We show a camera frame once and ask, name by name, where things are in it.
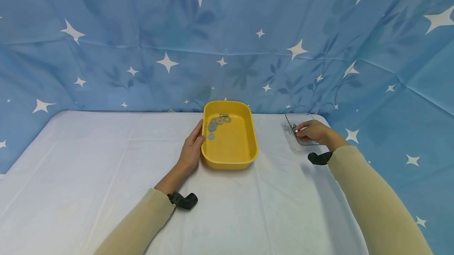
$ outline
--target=beige sleeve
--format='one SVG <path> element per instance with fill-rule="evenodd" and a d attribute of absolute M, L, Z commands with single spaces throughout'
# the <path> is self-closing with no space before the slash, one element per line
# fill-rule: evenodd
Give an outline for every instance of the beige sleeve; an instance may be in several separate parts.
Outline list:
<path fill-rule="evenodd" d="M 167 195 L 150 189 L 107 236 L 95 255 L 142 255 L 173 213 Z"/>
<path fill-rule="evenodd" d="M 370 255 L 431 255 L 402 201 L 356 147 L 334 151 L 329 169 L 364 235 Z"/>

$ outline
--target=black wristband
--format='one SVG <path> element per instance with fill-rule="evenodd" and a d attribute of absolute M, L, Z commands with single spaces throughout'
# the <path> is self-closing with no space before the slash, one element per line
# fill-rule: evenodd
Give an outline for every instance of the black wristband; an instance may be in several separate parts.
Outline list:
<path fill-rule="evenodd" d="M 173 193 L 173 195 L 167 194 L 172 204 L 177 207 L 184 208 L 185 210 L 191 210 L 197 204 L 197 196 L 194 193 L 190 193 L 184 198 L 179 192 Z"/>
<path fill-rule="evenodd" d="M 328 160 L 331 159 L 332 155 L 333 153 L 331 153 L 331 151 L 328 151 L 327 153 L 322 153 L 320 154 L 320 156 L 316 153 L 310 153 L 309 156 L 307 156 L 307 158 L 311 163 L 315 165 L 324 166 L 328 164 Z"/>

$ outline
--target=blue fabric curtain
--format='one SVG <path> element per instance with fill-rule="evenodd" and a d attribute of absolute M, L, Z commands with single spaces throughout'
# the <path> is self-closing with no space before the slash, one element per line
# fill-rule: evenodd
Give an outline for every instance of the blue fabric curtain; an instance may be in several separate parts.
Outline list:
<path fill-rule="evenodd" d="M 0 173 L 62 110 L 325 116 L 454 250 L 454 0 L 0 0 Z"/>

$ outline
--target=yellow plastic tray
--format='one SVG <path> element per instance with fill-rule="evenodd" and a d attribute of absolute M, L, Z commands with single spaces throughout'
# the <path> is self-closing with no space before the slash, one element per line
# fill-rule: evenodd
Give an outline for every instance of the yellow plastic tray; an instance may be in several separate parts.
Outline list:
<path fill-rule="evenodd" d="M 208 136 L 208 125 L 219 114 L 228 114 L 232 121 L 218 125 L 214 140 L 208 138 L 201 147 L 206 164 L 214 169 L 244 169 L 258 154 L 251 110 L 242 102 L 215 100 L 203 109 L 203 135 Z"/>

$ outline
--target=transparent lid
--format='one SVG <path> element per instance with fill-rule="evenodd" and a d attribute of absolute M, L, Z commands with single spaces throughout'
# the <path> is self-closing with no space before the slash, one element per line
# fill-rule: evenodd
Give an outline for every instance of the transparent lid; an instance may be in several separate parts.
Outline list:
<path fill-rule="evenodd" d="M 299 124 L 313 120 L 314 117 L 311 114 L 286 114 L 287 123 L 283 123 L 283 130 L 286 133 L 287 140 L 289 141 L 290 147 L 294 151 L 311 151 L 314 147 L 320 146 L 314 141 L 301 141 L 295 133 L 295 127 Z"/>

